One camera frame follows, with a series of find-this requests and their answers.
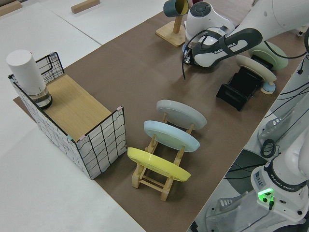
white plate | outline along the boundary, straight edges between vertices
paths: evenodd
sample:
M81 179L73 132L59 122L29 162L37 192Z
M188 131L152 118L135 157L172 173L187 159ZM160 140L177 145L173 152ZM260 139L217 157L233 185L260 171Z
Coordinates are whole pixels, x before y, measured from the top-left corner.
M189 129L191 124L194 124L194 130L199 130L207 123L199 111L177 101L160 100L156 104L156 109L162 115L168 114L168 122L182 128Z
M273 43L267 42L271 49L273 49L276 53L278 53L281 56L286 57L287 55L276 45ZM289 60L285 58L278 57L276 54L274 54L264 42L261 42L259 45L251 48L248 50L250 56L256 55L257 57L266 60L268 63L271 63L273 65L273 70L280 70L285 68Z
M259 75L266 82L274 82L277 79L275 74L273 74L269 69L249 57L237 55L236 63L239 66L245 67L246 69L249 69Z
M155 135L155 140L159 143L179 151L183 146L186 152L193 152L199 148L198 140L190 134L163 122L145 121L144 131L150 137Z

box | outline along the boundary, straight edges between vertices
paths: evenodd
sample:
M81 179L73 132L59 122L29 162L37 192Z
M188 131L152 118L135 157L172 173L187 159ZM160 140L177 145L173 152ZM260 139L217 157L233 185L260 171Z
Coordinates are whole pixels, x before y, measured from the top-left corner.
M57 52L36 61L52 105L42 110L9 79L39 128L90 179L104 172L126 152L124 108L110 112L64 73Z

yellow plate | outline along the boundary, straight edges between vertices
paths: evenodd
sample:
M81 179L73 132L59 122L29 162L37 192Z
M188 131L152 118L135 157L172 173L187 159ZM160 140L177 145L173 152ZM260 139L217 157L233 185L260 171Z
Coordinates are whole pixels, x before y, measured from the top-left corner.
M186 181L191 176L191 174L188 173L185 169L182 169L176 164L173 164L146 151L129 147L127 149L127 155L131 160L139 163L141 166L146 167L163 176L173 177L174 180Z

wooden block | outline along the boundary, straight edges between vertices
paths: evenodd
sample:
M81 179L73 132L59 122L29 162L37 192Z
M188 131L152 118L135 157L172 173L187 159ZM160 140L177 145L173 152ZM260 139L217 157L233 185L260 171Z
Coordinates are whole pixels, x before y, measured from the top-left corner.
M81 11L84 11L90 7L93 7L95 5L98 5L100 3L100 0L86 0L83 1L77 5L74 5L71 7L71 10L74 14L79 13Z
M6 15L12 11L22 8L22 5L19 1L13 1L2 7L0 7L0 16Z
M179 32L174 33L173 32L174 24L175 24L175 21L171 21L167 23L166 25L164 25L163 27L161 27L160 29L156 30L155 33L161 38L171 43L172 45L179 47L184 44L185 30L184 30L184 26L181 25Z
M53 103L45 112L74 141L111 114L66 74L48 83L47 89Z

mug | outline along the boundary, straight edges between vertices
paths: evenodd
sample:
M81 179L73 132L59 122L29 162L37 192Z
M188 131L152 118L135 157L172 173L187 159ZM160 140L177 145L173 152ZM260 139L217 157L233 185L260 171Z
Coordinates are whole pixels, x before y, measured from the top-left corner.
M188 10L188 0L168 0L163 6L163 12L167 17L181 16L186 14Z

